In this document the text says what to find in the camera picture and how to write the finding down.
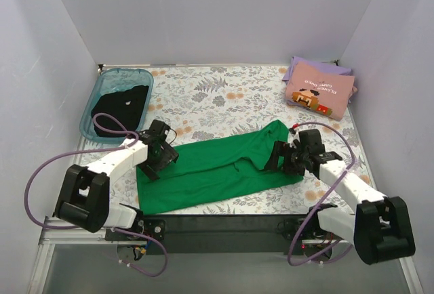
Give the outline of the green t shirt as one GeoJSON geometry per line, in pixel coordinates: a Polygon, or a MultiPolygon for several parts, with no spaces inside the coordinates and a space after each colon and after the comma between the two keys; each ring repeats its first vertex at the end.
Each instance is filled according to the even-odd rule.
{"type": "Polygon", "coordinates": [[[275,120],[258,131],[177,146],[177,162],[158,180],[136,171],[139,208],[154,215],[296,184],[302,176],[264,168],[274,143],[287,138],[288,128],[275,120]]]}

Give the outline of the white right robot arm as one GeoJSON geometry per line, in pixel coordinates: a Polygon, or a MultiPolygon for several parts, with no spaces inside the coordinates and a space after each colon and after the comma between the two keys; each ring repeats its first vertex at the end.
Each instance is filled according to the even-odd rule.
{"type": "Polygon", "coordinates": [[[336,192],[351,208],[346,213],[320,200],[309,209],[292,237],[293,250],[304,231],[310,235],[329,233],[347,241],[367,265],[411,257],[416,252],[408,207],[399,196],[389,197],[351,172],[351,165],[335,152],[328,152],[318,129],[290,129],[290,142],[276,141],[266,170],[287,175],[306,172],[336,192]]]}

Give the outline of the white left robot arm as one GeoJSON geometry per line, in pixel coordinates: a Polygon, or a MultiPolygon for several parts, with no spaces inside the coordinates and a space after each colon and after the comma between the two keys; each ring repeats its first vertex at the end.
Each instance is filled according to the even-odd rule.
{"type": "Polygon", "coordinates": [[[54,209],[54,217],[95,233],[102,228],[133,230],[142,212],[110,201],[111,186],[133,168],[139,168],[150,181],[178,160],[179,154],[166,141],[171,128],[154,120],[138,133],[137,140],[126,139],[115,151],[86,166],[72,165],[64,176],[54,209]]]}

